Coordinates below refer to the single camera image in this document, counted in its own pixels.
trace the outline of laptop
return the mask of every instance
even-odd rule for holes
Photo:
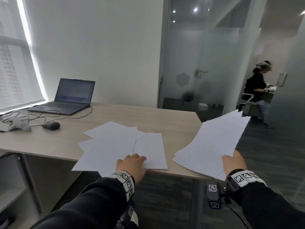
[[[95,81],[60,79],[55,100],[28,111],[72,115],[90,107]]]

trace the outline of hand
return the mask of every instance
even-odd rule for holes
[[[116,161],[116,171],[124,170],[127,171],[135,180],[135,185],[139,184],[144,178],[146,169],[142,169],[143,162],[146,157],[133,154],[132,156],[127,155],[122,161],[121,159]]]
[[[240,155],[237,150],[234,150],[233,157],[224,155],[221,157],[224,166],[224,172],[228,176],[229,173],[235,169],[247,169],[244,158]]]

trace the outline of window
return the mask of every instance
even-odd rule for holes
[[[0,112],[45,98],[22,0],[0,0]]]

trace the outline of black sleeve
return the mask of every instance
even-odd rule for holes
[[[305,228],[305,213],[296,210],[263,183],[246,185],[238,190],[232,199],[242,207],[253,229]]]
[[[113,229],[127,207],[123,185],[101,178],[79,196],[35,223],[31,229]]]

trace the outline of wooden desk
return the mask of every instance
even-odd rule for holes
[[[136,126],[143,132],[162,134],[168,170],[155,170],[156,172],[194,179],[206,177],[172,161],[175,152],[192,142],[201,126],[195,112],[100,103],[92,103],[92,107],[92,113],[84,118],[55,120],[61,124],[61,128],[56,131],[37,126],[33,127],[31,132],[3,133],[0,135],[0,150],[77,161],[83,155],[78,142],[91,139],[83,132],[114,121],[128,127]],[[88,112],[90,112],[89,108],[67,117],[81,117]],[[40,125],[43,122],[44,119],[40,118],[31,121],[30,125]]]

